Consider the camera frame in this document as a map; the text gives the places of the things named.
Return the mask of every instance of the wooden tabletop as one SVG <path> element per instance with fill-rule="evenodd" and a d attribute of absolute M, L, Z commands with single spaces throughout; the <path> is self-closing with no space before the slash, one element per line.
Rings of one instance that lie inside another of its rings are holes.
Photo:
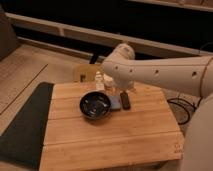
<path fill-rule="evenodd" d="M 41 171 L 113 168 L 180 159 L 183 135 L 160 88 L 135 84 L 131 109 L 86 120 L 81 97 L 95 84 L 56 84 L 47 122 Z"/>

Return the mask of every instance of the black cable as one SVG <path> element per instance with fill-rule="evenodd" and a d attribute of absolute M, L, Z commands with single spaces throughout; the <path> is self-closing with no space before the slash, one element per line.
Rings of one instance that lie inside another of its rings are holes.
<path fill-rule="evenodd" d="M 168 99 L 167 101 L 174 101 L 174 100 L 177 100 L 179 104 L 181 103 L 181 101 L 184 102 L 184 103 L 186 103 L 187 105 L 189 105 L 189 106 L 191 106 L 193 108 L 194 112 L 197 109 L 197 107 L 195 106 L 195 104 L 191 104 L 190 102 L 188 102 L 185 99 L 180 98 L 179 96 L 177 98 Z"/>
<path fill-rule="evenodd" d="M 183 121 L 183 122 L 178 122 L 178 125 L 184 125 L 184 124 L 186 124 L 186 123 L 188 123 L 188 122 L 190 121 L 191 115 L 190 115 L 189 111 L 188 111 L 183 105 L 181 105 L 181 104 L 179 104 L 179 103 L 176 103 L 176 102 L 173 102 L 173 101 L 170 101 L 170 100 L 167 100 L 167 102 L 181 107 L 182 109 L 184 109 L 184 111 L 185 111 L 186 114 L 187 114 L 186 120 Z"/>
<path fill-rule="evenodd" d="M 201 101 L 203 100 L 203 98 L 201 97 L 198 102 L 197 102 L 197 108 L 200 106 Z"/>

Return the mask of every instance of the dark gray mat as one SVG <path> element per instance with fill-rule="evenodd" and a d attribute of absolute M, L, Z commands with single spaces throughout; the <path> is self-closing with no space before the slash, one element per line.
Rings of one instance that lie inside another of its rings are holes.
<path fill-rule="evenodd" d="M 0 137 L 0 160 L 39 168 L 53 84 L 40 83 Z"/>

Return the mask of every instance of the black bowl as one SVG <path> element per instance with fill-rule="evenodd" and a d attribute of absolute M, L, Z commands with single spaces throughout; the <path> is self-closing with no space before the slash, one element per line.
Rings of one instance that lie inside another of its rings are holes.
<path fill-rule="evenodd" d="M 80 101 L 80 109 L 88 119 L 100 119 L 109 113 L 111 107 L 108 96 L 101 92 L 90 92 Z"/>

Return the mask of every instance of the white bottle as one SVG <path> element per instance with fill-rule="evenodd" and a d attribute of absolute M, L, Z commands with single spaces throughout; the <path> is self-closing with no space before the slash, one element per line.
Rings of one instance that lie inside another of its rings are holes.
<path fill-rule="evenodd" d="M 96 90 L 97 91 L 104 91 L 105 90 L 104 79 L 103 79 L 103 76 L 101 75 L 100 71 L 96 72 L 95 83 L 96 83 Z"/>

